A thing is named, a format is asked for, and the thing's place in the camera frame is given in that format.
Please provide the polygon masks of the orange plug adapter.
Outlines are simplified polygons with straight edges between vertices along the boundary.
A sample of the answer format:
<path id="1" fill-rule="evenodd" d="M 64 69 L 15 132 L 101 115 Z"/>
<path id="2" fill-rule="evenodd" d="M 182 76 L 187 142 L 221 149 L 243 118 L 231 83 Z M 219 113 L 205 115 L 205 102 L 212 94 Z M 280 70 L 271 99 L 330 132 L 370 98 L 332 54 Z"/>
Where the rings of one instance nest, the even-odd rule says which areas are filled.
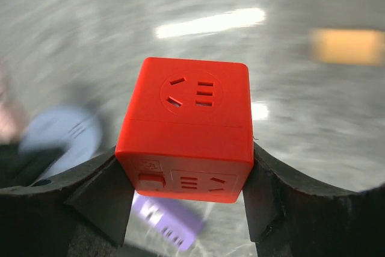
<path id="1" fill-rule="evenodd" d="M 312 56 L 328 64 L 379 66 L 384 58 L 384 32 L 370 29 L 316 29 Z"/>

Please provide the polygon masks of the blue round socket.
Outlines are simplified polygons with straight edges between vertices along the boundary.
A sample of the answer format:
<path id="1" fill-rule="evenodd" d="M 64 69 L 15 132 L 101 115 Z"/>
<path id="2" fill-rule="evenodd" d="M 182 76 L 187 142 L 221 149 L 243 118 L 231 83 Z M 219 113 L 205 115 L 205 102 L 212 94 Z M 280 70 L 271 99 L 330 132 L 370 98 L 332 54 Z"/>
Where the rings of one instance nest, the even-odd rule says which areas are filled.
<path id="1" fill-rule="evenodd" d="M 73 105 L 52 107 L 30 122 L 19 151 L 64 148 L 61 158 L 38 177 L 46 179 L 88 161 L 97 152 L 102 137 L 102 125 L 91 111 Z"/>

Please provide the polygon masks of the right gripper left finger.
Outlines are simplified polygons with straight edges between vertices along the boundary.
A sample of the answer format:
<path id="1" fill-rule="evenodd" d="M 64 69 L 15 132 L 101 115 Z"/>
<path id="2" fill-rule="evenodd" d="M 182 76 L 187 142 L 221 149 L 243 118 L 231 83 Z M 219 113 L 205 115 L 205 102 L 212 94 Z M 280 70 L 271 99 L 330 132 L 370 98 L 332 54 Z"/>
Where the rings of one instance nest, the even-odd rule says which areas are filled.
<path id="1" fill-rule="evenodd" d="M 115 149 L 28 187 L 1 189 L 1 256 L 115 256 L 134 188 Z"/>

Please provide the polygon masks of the purple power strip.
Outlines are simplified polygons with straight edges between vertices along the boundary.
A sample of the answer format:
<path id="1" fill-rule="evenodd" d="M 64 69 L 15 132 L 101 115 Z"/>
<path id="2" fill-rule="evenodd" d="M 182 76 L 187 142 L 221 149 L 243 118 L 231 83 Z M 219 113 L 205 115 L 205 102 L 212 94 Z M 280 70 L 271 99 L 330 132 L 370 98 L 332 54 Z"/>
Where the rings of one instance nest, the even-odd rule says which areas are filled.
<path id="1" fill-rule="evenodd" d="M 181 251 L 195 243 L 205 225 L 197 213 L 176 199 L 134 193 L 131 211 Z"/>

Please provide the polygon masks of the red cube socket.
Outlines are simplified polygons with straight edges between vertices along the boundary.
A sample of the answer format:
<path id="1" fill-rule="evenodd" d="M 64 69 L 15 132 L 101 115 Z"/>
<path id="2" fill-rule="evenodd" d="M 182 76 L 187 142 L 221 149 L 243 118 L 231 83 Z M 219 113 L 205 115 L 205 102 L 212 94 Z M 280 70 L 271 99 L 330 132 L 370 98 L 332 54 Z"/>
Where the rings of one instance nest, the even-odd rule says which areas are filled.
<path id="1" fill-rule="evenodd" d="M 115 156 L 143 196 L 236 202 L 253 168 L 245 64 L 149 57 Z"/>

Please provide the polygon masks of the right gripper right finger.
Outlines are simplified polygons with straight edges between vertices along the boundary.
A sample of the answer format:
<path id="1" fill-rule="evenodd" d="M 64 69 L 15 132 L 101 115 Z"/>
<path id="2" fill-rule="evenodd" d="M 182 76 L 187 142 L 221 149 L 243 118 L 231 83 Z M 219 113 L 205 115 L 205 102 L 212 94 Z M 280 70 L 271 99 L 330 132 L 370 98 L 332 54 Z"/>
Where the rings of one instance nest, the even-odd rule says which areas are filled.
<path id="1" fill-rule="evenodd" d="M 243 196 L 258 256 L 384 256 L 383 185 L 344 190 L 255 144 Z"/>

